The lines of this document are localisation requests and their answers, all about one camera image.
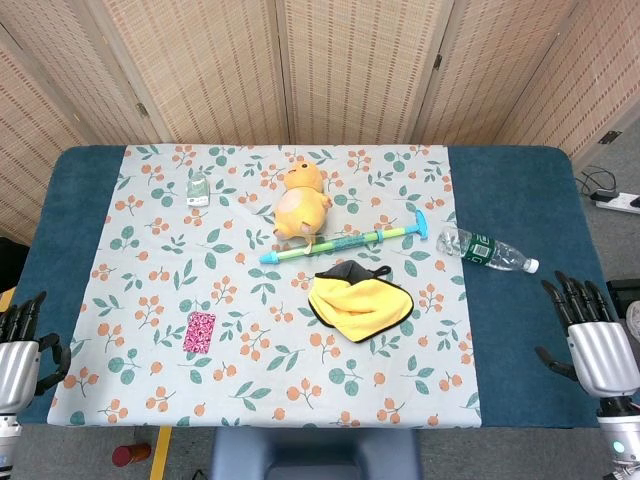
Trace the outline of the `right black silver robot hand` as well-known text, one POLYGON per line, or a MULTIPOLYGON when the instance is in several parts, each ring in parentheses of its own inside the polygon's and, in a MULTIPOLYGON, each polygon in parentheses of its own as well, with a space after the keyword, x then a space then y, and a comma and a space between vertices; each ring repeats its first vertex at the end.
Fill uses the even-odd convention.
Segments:
POLYGON ((637 365, 622 325, 610 313, 595 283, 555 271, 557 284, 542 282, 559 318, 571 363, 554 359, 542 346, 535 352, 552 372, 572 380, 595 398, 630 397, 640 391, 637 365))

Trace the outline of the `pink patterned packet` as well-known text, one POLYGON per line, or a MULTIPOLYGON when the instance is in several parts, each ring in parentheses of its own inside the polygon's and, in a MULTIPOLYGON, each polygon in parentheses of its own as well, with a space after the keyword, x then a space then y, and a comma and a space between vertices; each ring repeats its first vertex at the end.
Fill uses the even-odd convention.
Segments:
POLYGON ((208 353, 215 321, 214 314, 199 311, 192 312, 188 318, 183 350, 187 353, 195 354, 208 353))

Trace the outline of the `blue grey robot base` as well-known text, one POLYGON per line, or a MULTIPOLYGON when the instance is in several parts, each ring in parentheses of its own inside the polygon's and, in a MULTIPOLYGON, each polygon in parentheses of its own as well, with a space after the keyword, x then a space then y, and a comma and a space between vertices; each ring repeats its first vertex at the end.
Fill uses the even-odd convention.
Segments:
POLYGON ((424 480, 405 429, 224 427, 209 480, 424 480))

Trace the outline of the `black equipment case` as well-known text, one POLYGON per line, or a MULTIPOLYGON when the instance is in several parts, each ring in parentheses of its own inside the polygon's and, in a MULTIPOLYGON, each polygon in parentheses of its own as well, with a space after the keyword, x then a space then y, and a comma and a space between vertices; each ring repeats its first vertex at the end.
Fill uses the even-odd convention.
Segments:
POLYGON ((618 317, 624 319, 628 307, 640 301, 640 279, 610 280, 606 285, 618 317))

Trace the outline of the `black fabric bag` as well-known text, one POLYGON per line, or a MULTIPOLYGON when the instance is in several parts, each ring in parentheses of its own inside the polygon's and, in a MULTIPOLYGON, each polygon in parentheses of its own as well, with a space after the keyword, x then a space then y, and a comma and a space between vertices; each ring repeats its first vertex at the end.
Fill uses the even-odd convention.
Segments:
POLYGON ((28 246, 0 237, 0 293, 17 286, 28 254, 28 246))

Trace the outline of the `red cylinder can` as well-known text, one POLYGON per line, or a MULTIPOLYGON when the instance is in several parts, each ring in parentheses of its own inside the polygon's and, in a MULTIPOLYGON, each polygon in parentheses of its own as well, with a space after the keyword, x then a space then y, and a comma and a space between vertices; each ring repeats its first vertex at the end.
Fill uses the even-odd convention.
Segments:
POLYGON ((122 468, 130 464, 143 462, 151 455, 151 446, 148 443, 120 445, 113 450, 112 464, 122 468))

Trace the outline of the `white power strip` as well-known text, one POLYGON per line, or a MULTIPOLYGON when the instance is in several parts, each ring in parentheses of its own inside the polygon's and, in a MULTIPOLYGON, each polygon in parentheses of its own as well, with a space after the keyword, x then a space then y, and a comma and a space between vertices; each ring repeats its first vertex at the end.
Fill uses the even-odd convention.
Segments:
POLYGON ((640 195, 620 192, 608 201, 596 201, 597 208, 640 215, 640 195))

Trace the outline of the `clear green-label water bottle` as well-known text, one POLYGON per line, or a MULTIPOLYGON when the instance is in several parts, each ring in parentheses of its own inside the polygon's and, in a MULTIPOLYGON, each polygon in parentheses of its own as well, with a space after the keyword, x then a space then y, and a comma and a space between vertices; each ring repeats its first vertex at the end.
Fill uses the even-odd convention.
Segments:
POLYGON ((442 254, 499 271, 535 274, 539 268, 537 259, 527 257, 515 247, 457 227, 444 228, 437 238, 436 248, 442 254))

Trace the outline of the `blue velvet table cover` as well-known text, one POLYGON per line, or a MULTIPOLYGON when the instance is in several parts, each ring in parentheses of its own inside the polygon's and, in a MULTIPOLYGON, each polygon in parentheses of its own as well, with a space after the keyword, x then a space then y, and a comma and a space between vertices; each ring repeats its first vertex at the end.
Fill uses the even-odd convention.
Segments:
MULTIPOLYGON (((510 241, 541 262, 534 275, 464 269, 483 425, 594 426, 596 400, 534 352, 543 345, 568 355, 541 280, 561 270, 604 281, 567 156, 540 146, 459 146, 449 154, 459 225, 510 241)), ((14 294, 23 303, 46 293, 39 334, 72 336, 123 156, 121 146, 73 147, 55 164, 14 294)))

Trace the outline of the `bamboo folding screen panel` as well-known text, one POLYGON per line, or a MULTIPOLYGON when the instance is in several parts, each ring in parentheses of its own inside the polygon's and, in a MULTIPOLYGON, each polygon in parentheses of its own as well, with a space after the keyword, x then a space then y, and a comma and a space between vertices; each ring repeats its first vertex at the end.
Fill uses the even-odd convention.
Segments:
POLYGON ((406 144, 455 0, 274 0, 289 138, 406 144))
POLYGON ((0 235, 32 242, 59 156, 86 143, 65 97, 0 24, 0 235))
POLYGON ((564 151, 575 166, 640 108, 640 0, 578 0, 496 142, 564 151))
POLYGON ((170 140, 105 0, 0 0, 0 24, 65 97, 86 144, 170 140))
POLYGON ((412 141, 496 143, 577 1, 453 0, 412 141))
POLYGON ((276 0, 85 5, 162 141, 289 141, 276 0))

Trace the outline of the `floral leaf berry tablecloth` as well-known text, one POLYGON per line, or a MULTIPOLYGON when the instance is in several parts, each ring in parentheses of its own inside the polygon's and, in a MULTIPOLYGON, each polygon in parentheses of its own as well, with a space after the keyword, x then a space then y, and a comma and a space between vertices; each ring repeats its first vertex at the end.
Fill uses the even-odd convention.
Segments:
POLYGON ((127 147, 56 389, 52 425, 477 427, 463 266, 436 238, 456 221, 447 150, 424 145, 127 147), (405 227, 429 237, 261 265, 280 251, 284 175, 317 164, 327 237, 405 227), (186 203, 206 176, 210 202, 186 203), (315 274, 388 265, 410 293, 404 322, 361 343, 308 304, 315 274), (209 352, 183 350, 192 312, 216 317, 209 352))

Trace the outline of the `yellow black-trimmed microfiber cloth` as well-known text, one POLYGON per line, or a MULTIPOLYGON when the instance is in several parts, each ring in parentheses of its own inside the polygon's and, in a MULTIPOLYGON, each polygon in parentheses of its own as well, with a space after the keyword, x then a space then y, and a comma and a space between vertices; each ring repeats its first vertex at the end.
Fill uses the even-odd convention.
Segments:
POLYGON ((325 326, 361 343, 404 322, 414 310, 408 291, 390 282, 388 265, 367 269, 349 260, 314 276, 308 304, 325 326))

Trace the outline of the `small green white packet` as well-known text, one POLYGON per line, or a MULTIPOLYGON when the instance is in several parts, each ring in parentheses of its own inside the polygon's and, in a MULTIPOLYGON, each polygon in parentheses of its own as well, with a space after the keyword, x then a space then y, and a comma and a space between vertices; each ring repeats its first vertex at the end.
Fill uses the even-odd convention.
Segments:
POLYGON ((190 207, 208 206, 210 187, 205 175, 194 173, 187 182, 186 203, 190 207))

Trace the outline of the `green blue water squirter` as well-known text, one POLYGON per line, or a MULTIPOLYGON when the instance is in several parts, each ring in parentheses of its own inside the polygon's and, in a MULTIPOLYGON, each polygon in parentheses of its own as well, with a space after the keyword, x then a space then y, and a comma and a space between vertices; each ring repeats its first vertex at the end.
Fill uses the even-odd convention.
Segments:
POLYGON ((272 251, 268 254, 262 255, 259 258, 259 263, 261 265, 277 265, 284 261, 300 257, 348 250, 362 247, 367 244, 381 244, 385 240, 407 235, 418 235, 421 240, 428 239, 429 224, 425 214, 421 210, 415 211, 415 222, 413 225, 389 230, 374 230, 359 235, 334 238, 319 244, 314 244, 309 251, 306 251, 305 247, 299 247, 282 252, 272 251))

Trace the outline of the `yellow plush animal toy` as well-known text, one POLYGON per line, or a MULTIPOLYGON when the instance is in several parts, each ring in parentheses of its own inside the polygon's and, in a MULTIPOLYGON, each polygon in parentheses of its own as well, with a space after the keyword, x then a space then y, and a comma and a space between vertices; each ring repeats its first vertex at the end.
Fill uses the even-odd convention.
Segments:
POLYGON ((274 212, 273 233, 280 241, 303 238, 313 243, 332 207, 322 173, 314 163, 298 161, 284 175, 284 185, 285 193, 274 212))

